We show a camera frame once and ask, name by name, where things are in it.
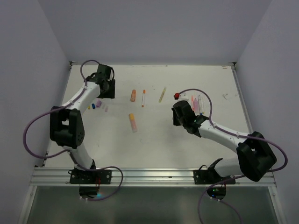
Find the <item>purple object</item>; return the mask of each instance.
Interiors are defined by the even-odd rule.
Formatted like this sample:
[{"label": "purple object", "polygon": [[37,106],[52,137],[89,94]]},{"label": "purple object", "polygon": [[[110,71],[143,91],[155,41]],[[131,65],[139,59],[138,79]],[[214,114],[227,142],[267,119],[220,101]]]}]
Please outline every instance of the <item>purple object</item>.
[{"label": "purple object", "polygon": [[96,106],[97,106],[98,108],[100,108],[101,105],[102,105],[102,101],[100,101],[100,100],[98,99]]}]

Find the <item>purple cable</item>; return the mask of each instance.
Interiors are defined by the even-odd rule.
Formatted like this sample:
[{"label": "purple cable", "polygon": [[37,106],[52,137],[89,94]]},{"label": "purple cable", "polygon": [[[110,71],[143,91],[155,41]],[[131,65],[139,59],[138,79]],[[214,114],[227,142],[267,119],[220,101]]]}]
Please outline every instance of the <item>purple cable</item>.
[{"label": "purple cable", "polygon": [[116,194],[120,189],[121,189],[121,184],[122,184],[122,181],[123,181],[123,172],[121,169],[119,169],[118,167],[115,167],[115,166],[109,166],[109,167],[104,167],[104,168],[100,168],[100,169],[87,169],[83,166],[81,166],[80,164],[78,164],[78,162],[76,161],[76,159],[74,158],[74,156],[72,155],[72,153],[70,153],[70,156],[71,156],[71,159],[73,160],[74,164],[76,164],[78,167],[80,167],[81,169],[85,170],[85,171],[92,171],[92,172],[98,172],[98,171],[101,171],[101,170],[104,170],[104,169],[109,169],[109,168],[114,168],[114,169],[117,169],[118,171],[120,171],[121,173],[121,182],[120,184],[118,185],[118,187],[116,188],[116,190],[114,192],[112,192],[110,195],[108,196],[105,196],[105,197],[101,197],[101,198],[85,198],[87,199],[88,201],[94,201],[94,202],[97,202],[97,201],[102,201],[102,200],[105,200],[109,197],[111,197],[112,195]]},{"label": "purple cable", "polygon": [[[230,135],[232,135],[232,136],[236,136],[236,137],[238,137],[235,133],[229,132],[229,131],[227,131],[227,130],[225,130],[225,129],[222,129],[222,128],[220,128],[220,127],[214,125],[214,123],[212,122],[212,112],[213,112],[212,101],[211,101],[211,98],[210,98],[204,91],[202,91],[202,90],[200,90],[200,89],[187,89],[187,90],[183,90],[183,91],[181,91],[179,94],[182,94],[182,93],[187,92],[187,91],[199,91],[199,92],[203,93],[203,94],[207,97],[207,99],[209,100],[209,103],[210,103],[209,121],[210,121],[210,124],[211,124],[212,126],[214,126],[216,129],[218,129],[218,130],[220,130],[220,131],[222,131],[222,132],[224,132],[224,133],[226,133],[226,134],[230,134]],[[278,167],[278,168],[276,168],[276,169],[269,170],[268,172],[275,172],[275,171],[282,170],[282,169],[285,168],[286,165],[288,164],[288,157],[287,157],[286,153],[284,152],[284,150],[283,150],[279,145],[275,144],[274,142],[272,142],[272,141],[270,141],[270,140],[267,140],[267,139],[262,139],[262,138],[258,138],[258,137],[247,136],[247,135],[239,135],[239,138],[246,138],[246,139],[253,139],[253,140],[259,140],[259,141],[267,142],[267,143],[269,143],[269,144],[275,146],[275,147],[282,153],[282,155],[283,155],[284,158],[285,158],[285,162],[283,163],[283,165],[280,166],[280,167]],[[201,204],[203,195],[206,193],[206,191],[209,190],[210,188],[212,188],[213,186],[217,185],[217,184],[225,184],[225,182],[227,182],[227,181],[235,180],[235,179],[239,179],[239,178],[242,178],[242,177],[244,177],[244,175],[241,175],[241,176],[238,176],[238,177],[234,177],[234,178],[231,178],[231,179],[228,179],[228,180],[224,180],[224,181],[221,181],[221,182],[212,184],[210,187],[208,187],[208,188],[202,193],[202,195],[201,195],[200,198],[199,198],[199,201],[198,201],[198,207],[197,207],[197,209],[198,209],[198,216],[199,216],[199,219],[200,219],[200,221],[201,221],[202,224],[203,224],[203,221],[202,221],[202,218],[201,218],[201,215],[200,215],[200,204]],[[242,223],[243,223],[243,220],[242,220],[242,218],[241,218],[240,213],[239,213],[233,206],[231,206],[230,204],[228,204],[227,202],[224,202],[224,201],[221,201],[221,202],[224,203],[224,204],[226,204],[226,205],[229,206],[230,208],[232,208],[232,209],[237,213],[237,215],[238,215],[238,217],[239,217],[239,219],[240,219],[240,222],[241,222],[241,224],[242,224]]]},{"label": "purple cable", "polygon": [[[85,86],[87,86],[87,80],[85,79],[85,77],[84,77],[84,75],[83,75],[83,71],[82,71],[82,69],[83,69],[83,66],[84,66],[86,63],[88,63],[88,62],[96,62],[96,63],[100,64],[98,61],[93,60],[93,59],[92,59],[92,60],[87,60],[87,61],[85,61],[85,62],[82,63],[82,65],[81,65],[81,67],[80,67],[80,74],[81,74],[81,76],[82,76],[82,78],[83,78],[83,80],[84,80]],[[82,92],[81,92],[81,93],[80,93],[80,94],[73,100],[73,103],[76,102],[76,101],[83,95],[84,92],[85,92],[85,89],[83,89]],[[26,127],[25,127],[25,129],[24,129],[24,132],[23,132],[23,145],[24,145],[26,151],[27,151],[30,155],[32,155],[32,156],[34,156],[34,157],[36,157],[36,158],[39,158],[39,159],[49,159],[49,158],[53,158],[53,157],[55,157],[55,156],[58,156],[58,155],[60,155],[60,154],[62,154],[62,153],[68,152],[68,150],[65,149],[65,150],[62,150],[62,151],[60,151],[59,153],[56,153],[56,154],[53,154],[53,155],[48,155],[48,156],[37,155],[37,154],[35,154],[34,152],[32,152],[32,151],[29,149],[29,147],[28,147],[28,145],[27,145],[27,141],[26,141],[26,136],[27,136],[28,129],[30,128],[30,126],[31,126],[35,121],[37,121],[38,119],[42,118],[43,116],[46,116],[46,115],[48,115],[48,114],[50,114],[50,113],[53,113],[53,112],[57,112],[57,111],[63,110],[63,109],[65,109],[65,108],[67,108],[67,107],[69,107],[69,106],[71,106],[71,105],[72,105],[72,104],[69,103],[69,104],[66,105],[66,106],[62,106],[62,107],[59,107],[59,108],[57,108],[57,109],[55,109],[55,110],[51,110],[51,111],[48,111],[48,112],[46,112],[46,113],[43,113],[43,114],[37,116],[36,118],[32,119],[32,120],[26,125]]]}]

